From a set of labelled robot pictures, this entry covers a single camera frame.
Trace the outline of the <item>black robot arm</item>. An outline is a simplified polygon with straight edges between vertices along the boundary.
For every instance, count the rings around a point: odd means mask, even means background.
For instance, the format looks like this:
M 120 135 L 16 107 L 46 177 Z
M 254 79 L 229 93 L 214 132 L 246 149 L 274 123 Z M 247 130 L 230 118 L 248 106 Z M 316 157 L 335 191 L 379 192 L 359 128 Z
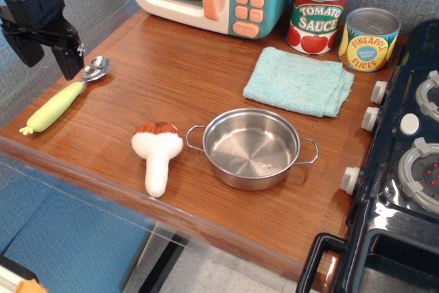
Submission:
M 28 67 L 49 47 L 66 80 L 84 67 L 84 46 L 76 28 L 64 17 L 64 0 L 4 0 L 1 31 L 9 46 Z

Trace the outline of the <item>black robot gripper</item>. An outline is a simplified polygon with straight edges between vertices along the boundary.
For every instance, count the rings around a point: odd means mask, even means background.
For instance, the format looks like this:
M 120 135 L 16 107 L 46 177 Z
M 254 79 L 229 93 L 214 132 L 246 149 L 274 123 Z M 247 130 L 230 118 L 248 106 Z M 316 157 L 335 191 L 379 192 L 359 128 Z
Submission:
M 63 15 L 64 0 L 4 0 L 1 7 L 2 32 L 28 67 L 45 56 L 41 45 L 51 48 L 67 81 L 84 67 L 83 44 L 77 30 Z

